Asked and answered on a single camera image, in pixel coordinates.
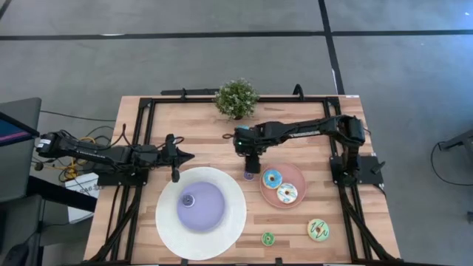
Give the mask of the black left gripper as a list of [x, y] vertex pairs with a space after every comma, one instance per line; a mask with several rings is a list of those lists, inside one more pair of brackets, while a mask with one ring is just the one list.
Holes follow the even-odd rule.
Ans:
[[[178, 170], [178, 154], [177, 147], [174, 143], [175, 136], [173, 134], [168, 134], [165, 139], [165, 143], [161, 149], [161, 162], [163, 165], [171, 167], [171, 180], [173, 183], [177, 183], [180, 179], [180, 173]], [[187, 163], [190, 160], [193, 160], [195, 154], [188, 153], [180, 150], [180, 165]]]

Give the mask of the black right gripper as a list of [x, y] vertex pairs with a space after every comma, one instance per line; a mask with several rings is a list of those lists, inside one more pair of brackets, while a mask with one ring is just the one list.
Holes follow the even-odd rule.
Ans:
[[263, 140], [264, 136], [265, 126], [263, 125], [238, 126], [234, 129], [233, 144], [235, 152], [240, 157], [246, 156], [245, 171], [249, 174], [260, 172], [260, 162], [257, 155], [262, 155], [268, 149], [268, 144]]

